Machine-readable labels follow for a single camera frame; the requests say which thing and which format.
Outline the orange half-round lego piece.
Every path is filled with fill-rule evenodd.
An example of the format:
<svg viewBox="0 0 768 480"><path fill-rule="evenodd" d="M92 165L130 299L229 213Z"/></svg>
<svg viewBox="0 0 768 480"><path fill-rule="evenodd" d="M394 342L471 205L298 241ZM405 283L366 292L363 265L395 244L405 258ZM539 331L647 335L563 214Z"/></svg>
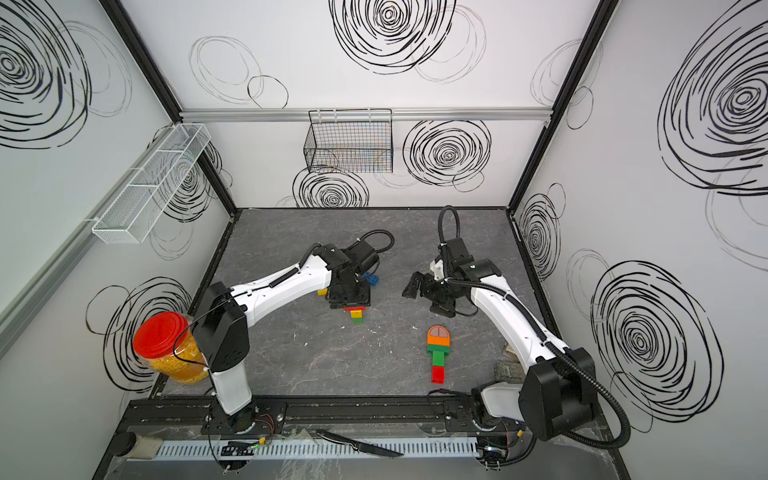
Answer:
<svg viewBox="0 0 768 480"><path fill-rule="evenodd" d="M445 327L434 325L428 330L427 338L428 337L442 337L450 340L450 333Z"/></svg>

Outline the red small lego brick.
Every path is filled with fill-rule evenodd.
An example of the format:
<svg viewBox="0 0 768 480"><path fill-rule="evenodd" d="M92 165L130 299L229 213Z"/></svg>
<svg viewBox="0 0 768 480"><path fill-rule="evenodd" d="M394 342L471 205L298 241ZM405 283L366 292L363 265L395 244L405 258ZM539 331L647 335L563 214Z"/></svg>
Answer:
<svg viewBox="0 0 768 480"><path fill-rule="evenodd" d="M438 385L442 385L445 382L444 366L433 365L431 367L431 382Z"/></svg>

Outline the orange long lego brick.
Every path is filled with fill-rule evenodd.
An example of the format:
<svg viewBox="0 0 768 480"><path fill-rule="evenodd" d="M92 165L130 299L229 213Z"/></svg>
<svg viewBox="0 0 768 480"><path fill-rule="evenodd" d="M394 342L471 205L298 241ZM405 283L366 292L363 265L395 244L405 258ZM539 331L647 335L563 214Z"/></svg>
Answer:
<svg viewBox="0 0 768 480"><path fill-rule="evenodd" d="M450 340L442 337L428 337L427 338L427 344L428 345L435 345L435 346L442 346L442 347L449 347L450 346Z"/></svg>

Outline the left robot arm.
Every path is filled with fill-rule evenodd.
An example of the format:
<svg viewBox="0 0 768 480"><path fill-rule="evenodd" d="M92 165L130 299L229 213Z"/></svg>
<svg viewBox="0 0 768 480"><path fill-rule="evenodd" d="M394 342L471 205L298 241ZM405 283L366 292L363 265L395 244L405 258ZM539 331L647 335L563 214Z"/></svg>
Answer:
<svg viewBox="0 0 768 480"><path fill-rule="evenodd" d="M386 229L366 232L344 248L314 243L297 263L271 275L233 287L217 282L207 288L189 332L227 417L241 414L252 401L245 368L248 330L276 310L320 291L330 308L360 320L371 305L370 280L380 255L394 244L394 235Z"/></svg>

